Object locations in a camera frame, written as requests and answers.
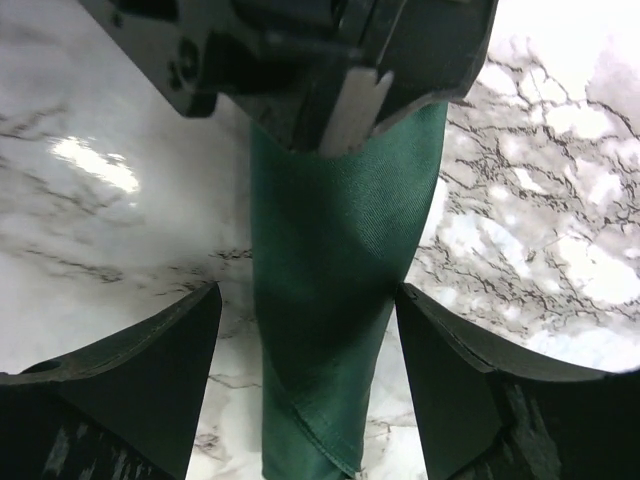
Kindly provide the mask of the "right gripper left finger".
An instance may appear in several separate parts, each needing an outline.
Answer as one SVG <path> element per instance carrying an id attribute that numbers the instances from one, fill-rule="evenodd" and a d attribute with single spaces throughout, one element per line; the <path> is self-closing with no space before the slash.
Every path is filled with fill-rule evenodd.
<path id="1" fill-rule="evenodd" d="M 2 478 L 185 478 L 221 310 L 211 283 L 81 349 L 2 374 Z"/>

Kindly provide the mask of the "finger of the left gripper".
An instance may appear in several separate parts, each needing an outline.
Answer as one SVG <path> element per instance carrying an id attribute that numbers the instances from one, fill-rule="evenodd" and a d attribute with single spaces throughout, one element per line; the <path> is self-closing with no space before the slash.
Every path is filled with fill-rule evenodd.
<path id="1" fill-rule="evenodd" d="M 486 58 L 496 1 L 361 1 L 363 133 L 465 97 Z"/>

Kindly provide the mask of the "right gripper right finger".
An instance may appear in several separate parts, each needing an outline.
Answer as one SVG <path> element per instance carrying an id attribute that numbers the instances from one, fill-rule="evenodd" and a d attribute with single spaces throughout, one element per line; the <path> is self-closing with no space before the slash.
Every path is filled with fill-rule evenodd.
<path id="1" fill-rule="evenodd" d="M 639 374 L 523 348 L 416 287 L 396 296 L 402 350 L 432 479 L 635 479 Z"/>

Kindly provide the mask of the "dark green cloth napkin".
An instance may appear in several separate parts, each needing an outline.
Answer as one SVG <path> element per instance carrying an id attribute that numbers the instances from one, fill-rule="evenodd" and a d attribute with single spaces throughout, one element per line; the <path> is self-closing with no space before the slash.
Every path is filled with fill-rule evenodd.
<path id="1" fill-rule="evenodd" d="M 348 479 L 360 468 L 376 361 L 431 207 L 447 110 L 425 106 L 332 160 L 251 130 L 267 479 Z"/>

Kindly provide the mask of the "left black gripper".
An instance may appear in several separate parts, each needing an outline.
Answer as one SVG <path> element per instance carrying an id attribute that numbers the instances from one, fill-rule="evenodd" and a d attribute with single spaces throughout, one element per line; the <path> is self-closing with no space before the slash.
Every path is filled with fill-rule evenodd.
<path id="1" fill-rule="evenodd" d="M 218 94 L 235 95 L 287 151 L 318 151 L 347 71 L 324 63 L 363 58 L 339 31 L 342 1 L 81 5 L 179 114 L 208 117 Z"/>

